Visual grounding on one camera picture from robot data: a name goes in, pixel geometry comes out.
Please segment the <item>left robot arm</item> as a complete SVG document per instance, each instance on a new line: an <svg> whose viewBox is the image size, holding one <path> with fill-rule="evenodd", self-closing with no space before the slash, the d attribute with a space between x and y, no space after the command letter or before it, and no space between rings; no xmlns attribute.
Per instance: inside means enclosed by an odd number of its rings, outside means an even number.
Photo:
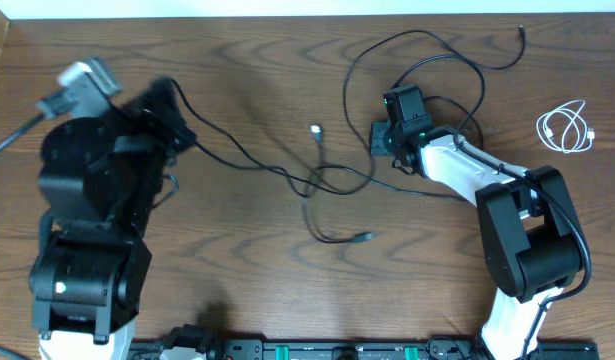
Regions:
<svg viewBox="0 0 615 360"><path fill-rule="evenodd" d="M195 138L169 77L47 135L38 184L49 208L29 276L42 358L127 357L152 259L150 214L163 202L166 168Z"/></svg>

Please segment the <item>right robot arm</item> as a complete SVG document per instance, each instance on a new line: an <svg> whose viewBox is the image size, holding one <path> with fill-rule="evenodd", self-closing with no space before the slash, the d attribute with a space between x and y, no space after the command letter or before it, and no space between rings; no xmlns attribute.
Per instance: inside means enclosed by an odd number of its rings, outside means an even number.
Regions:
<svg viewBox="0 0 615 360"><path fill-rule="evenodd" d="M477 210L485 263L497 287L480 332L481 355L525 359L549 307L580 293L590 252L561 173L526 169L470 144L458 130L435 126L421 90L384 95L387 118L373 123L370 149L408 175L441 183Z"/></svg>

